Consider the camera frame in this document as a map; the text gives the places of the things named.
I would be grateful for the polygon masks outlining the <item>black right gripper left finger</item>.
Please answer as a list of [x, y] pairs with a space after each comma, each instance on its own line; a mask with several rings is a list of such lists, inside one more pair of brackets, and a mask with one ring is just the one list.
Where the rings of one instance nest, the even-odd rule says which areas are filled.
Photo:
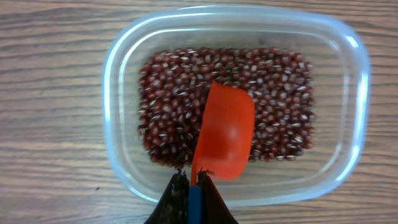
[[174, 174], [144, 224], [187, 224], [190, 183], [185, 171]]

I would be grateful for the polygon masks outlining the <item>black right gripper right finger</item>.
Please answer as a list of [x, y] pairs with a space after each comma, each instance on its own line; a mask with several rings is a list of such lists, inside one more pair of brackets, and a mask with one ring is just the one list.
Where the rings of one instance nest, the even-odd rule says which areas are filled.
[[202, 224], [238, 224], [209, 173], [208, 170], [201, 170], [198, 173], [198, 185], [202, 189]]

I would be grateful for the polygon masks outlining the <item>red measuring scoop blue handle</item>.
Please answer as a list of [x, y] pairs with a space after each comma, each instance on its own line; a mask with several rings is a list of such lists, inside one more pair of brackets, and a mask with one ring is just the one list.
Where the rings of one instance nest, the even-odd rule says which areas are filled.
[[211, 179], [239, 177], [248, 164], [254, 130], [254, 102], [239, 88], [213, 82], [196, 145], [188, 195], [188, 223], [202, 223], [202, 189], [198, 173]]

